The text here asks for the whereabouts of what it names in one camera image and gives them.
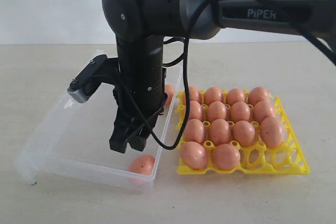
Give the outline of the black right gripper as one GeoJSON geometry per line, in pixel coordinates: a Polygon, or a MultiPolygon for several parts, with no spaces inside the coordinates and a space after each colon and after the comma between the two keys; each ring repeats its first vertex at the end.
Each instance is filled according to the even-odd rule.
{"type": "MultiPolygon", "coordinates": [[[[118,114],[109,139],[112,151],[124,154],[127,149],[129,130],[133,131],[143,124],[136,108],[131,102],[131,94],[138,108],[154,128],[158,116],[154,115],[162,107],[163,91],[163,37],[148,36],[128,41],[116,36],[120,79],[127,87],[118,89],[118,114]]],[[[143,151],[150,132],[146,127],[131,134],[129,145],[136,151],[143,151]]]]}

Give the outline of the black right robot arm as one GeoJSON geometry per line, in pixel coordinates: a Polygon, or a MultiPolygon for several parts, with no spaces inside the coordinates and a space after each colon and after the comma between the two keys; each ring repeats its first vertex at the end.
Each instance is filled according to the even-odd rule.
{"type": "Polygon", "coordinates": [[[118,111],[109,144],[142,151],[163,103],[164,37],[207,40],[235,28],[301,35],[335,62],[335,0],[102,0],[116,36],[118,111]]]}

